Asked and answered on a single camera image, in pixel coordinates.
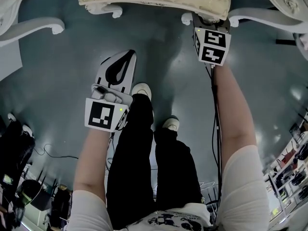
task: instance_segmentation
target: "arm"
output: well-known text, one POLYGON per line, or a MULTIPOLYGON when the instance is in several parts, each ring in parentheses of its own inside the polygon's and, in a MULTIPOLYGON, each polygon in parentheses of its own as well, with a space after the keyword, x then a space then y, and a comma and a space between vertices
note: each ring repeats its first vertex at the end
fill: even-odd
POLYGON ((110 133, 90 129, 75 172, 74 191, 85 190, 105 199, 105 167, 110 133))
POLYGON ((214 68, 221 125, 222 169, 229 158, 246 145, 256 145, 254 122, 240 87, 226 66, 214 68))

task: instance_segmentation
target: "gray floor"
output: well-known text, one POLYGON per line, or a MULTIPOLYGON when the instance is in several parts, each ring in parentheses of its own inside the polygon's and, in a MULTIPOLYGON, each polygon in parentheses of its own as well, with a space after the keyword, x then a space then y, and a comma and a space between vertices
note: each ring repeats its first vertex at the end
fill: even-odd
MULTIPOLYGON (((267 0, 232 0, 232 7, 271 7, 267 0)), ((24 0, 19 21, 42 16, 61 18, 63 33, 50 29, 21 40, 23 68, 0 82, 0 115, 10 111, 29 124, 36 149, 55 156, 78 156, 88 129, 85 99, 100 63, 123 50, 138 55, 134 82, 152 89, 155 126, 169 115, 180 120, 179 140, 191 148, 200 181, 217 181, 211 151, 214 118, 210 82, 193 48, 193 26, 180 21, 182 10, 123 4, 123 15, 92 15, 78 0, 24 0)), ((303 113, 308 64, 294 46, 275 44, 276 30, 246 22, 231 31, 228 64, 251 108, 264 167, 290 140, 288 132, 303 113)), ((76 160, 33 153, 31 172, 72 186, 76 160)), ((151 163, 155 168, 154 154, 151 163)))

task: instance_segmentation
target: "shoe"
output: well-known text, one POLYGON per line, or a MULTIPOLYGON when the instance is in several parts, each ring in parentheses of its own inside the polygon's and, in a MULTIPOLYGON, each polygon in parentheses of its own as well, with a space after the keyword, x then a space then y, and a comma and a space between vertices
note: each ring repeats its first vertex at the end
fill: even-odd
POLYGON ((134 86, 133 90, 131 91, 131 95, 137 93, 147 95, 150 100, 152 98, 151 89, 146 83, 139 83, 136 86, 134 86))
POLYGON ((165 123, 163 124, 163 128, 167 128, 172 131, 178 131, 180 127, 180 122, 179 120, 175 118, 169 118, 165 123))
POLYGON ((25 134, 28 134, 30 137, 34 138, 31 128, 29 128, 27 125, 23 125, 23 131, 25 134))
POLYGON ((10 122, 16 121, 16 117, 12 113, 8 113, 8 119, 10 122))

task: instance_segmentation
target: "person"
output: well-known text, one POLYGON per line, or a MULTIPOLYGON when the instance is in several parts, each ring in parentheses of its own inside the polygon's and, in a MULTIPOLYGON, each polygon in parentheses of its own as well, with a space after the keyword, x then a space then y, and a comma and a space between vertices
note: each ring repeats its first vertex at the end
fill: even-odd
POLYGON ((32 130, 21 125, 12 113, 4 134, 0 137, 0 184, 7 199, 14 199, 19 179, 35 147, 32 130))
MULTIPOLYGON (((270 211, 250 110, 227 66, 215 67, 214 76, 223 170, 215 228, 266 231, 270 211)), ((106 195, 104 177, 110 134, 95 129, 89 131, 77 164, 67 229, 210 229, 190 148, 177 140, 179 121, 168 119, 153 134, 150 88, 140 83, 133 88, 132 95, 134 102, 109 170, 106 195), (153 135, 158 166, 156 202, 153 200, 149 161, 153 135)))

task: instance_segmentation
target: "black pants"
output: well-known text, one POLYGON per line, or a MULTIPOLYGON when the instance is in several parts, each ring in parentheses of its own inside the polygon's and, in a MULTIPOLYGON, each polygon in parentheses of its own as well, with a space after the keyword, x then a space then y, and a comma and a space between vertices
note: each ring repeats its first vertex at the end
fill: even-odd
POLYGON ((201 191, 190 149, 177 141, 177 132, 161 128, 154 133, 158 165, 157 196, 151 187, 153 113, 146 95, 135 94, 109 170, 107 209, 115 230, 156 210, 200 203, 201 191))

